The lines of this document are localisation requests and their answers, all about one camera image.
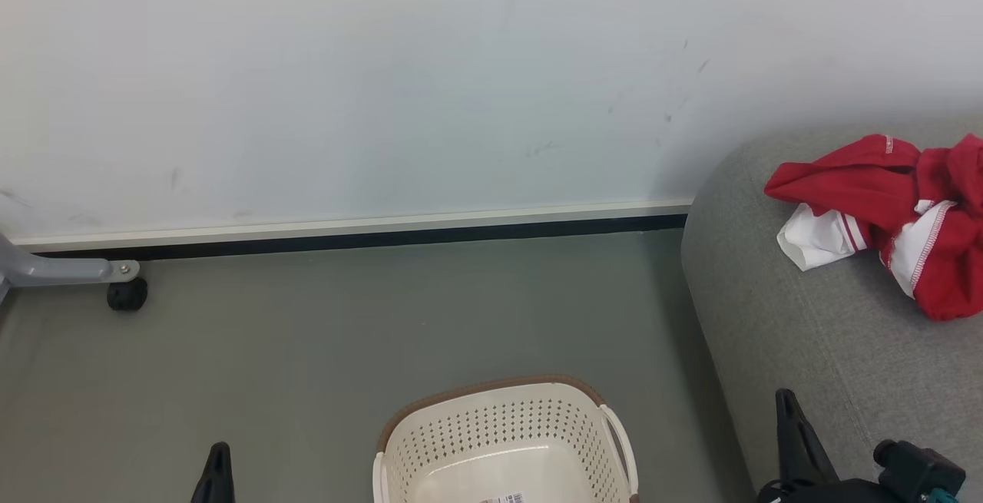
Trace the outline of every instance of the gray metal stand leg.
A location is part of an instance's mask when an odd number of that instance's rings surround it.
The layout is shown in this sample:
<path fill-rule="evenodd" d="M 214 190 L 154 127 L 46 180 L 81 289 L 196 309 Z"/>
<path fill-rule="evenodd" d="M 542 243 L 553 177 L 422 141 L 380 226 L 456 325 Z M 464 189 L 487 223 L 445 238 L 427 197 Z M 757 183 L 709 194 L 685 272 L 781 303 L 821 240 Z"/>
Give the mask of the gray metal stand leg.
<path fill-rule="evenodd" d="M 125 283 L 137 278 L 139 272 L 140 264 L 136 261 L 39 257 L 16 247 L 0 234 L 0 276 L 11 286 Z"/>

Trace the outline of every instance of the white fabric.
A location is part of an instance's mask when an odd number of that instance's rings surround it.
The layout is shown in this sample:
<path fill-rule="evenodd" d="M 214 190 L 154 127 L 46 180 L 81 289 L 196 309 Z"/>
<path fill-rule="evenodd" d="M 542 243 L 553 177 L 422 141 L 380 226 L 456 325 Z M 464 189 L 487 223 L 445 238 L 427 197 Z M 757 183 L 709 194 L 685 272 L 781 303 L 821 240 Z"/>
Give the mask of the white fabric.
<path fill-rule="evenodd" d="M 850 236 L 857 247 L 850 243 Z M 808 204 L 800 204 L 779 230 L 779 247 L 802 271 L 849 257 L 865 249 L 856 218 L 829 210 L 814 216 Z"/>
<path fill-rule="evenodd" d="M 941 229 L 945 212 L 955 205 L 955 202 L 944 200 L 924 212 L 914 223 L 907 223 L 895 238 L 891 248 L 889 269 L 895 280 L 909 297 L 914 297 L 918 278 L 921 276 L 925 259 L 932 251 Z"/>

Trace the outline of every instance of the black caster wheel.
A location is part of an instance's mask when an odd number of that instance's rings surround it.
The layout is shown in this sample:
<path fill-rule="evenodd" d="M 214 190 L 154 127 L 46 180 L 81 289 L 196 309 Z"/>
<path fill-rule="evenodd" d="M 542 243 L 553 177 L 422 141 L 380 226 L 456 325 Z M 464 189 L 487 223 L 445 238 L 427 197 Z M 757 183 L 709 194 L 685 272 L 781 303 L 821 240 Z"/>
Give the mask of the black caster wheel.
<path fill-rule="evenodd" d="M 127 283 L 112 283 L 106 292 L 106 303 L 113 311 L 136 311 L 147 301 L 147 281 L 141 278 Z"/>

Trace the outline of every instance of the black baseboard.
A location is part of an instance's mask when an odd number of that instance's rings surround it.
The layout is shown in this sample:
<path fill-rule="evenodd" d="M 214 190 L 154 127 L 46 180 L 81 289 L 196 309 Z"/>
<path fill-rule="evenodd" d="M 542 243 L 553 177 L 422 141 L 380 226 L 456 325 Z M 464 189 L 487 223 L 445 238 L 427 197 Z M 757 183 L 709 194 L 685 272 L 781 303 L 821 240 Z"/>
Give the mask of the black baseboard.
<path fill-rule="evenodd" d="M 506 238 L 571 237 L 577 234 L 627 233 L 639 230 L 681 229 L 685 215 L 657 217 L 622 217 L 622 219 L 562 220 L 556 223 L 502 224 L 494 227 L 459 227 L 459 229 L 407 230 L 403 233 L 340 234 L 336 237 L 293 237 L 276 240 L 243 240 L 235 243 L 197 243 L 161 245 L 161 247 L 126 247 L 42 253 L 45 257 L 101 257 L 109 260 L 186 259 L 347 249 L 357 247 L 400 247 L 413 244 L 463 243 L 472 240 L 506 240 Z"/>

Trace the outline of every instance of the white baseboard trim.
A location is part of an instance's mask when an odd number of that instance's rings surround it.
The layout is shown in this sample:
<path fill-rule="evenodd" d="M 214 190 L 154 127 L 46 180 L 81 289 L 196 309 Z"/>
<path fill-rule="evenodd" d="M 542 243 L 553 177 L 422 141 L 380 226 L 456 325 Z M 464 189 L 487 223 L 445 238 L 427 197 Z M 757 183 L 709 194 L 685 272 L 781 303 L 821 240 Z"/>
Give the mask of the white baseboard trim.
<path fill-rule="evenodd" d="M 687 213 L 692 199 L 623 202 L 471 213 L 437 213 L 382 219 L 313 220 L 306 223 L 236 224 L 203 229 L 145 230 L 133 233 L 69 234 L 60 237 L 20 237 L 12 241 L 31 252 L 74 251 L 117 247 L 229 243 L 293 237 L 331 237 L 340 234 L 400 233 L 407 230 L 491 227 L 501 224 L 552 223 L 559 220 L 621 219 Z"/>

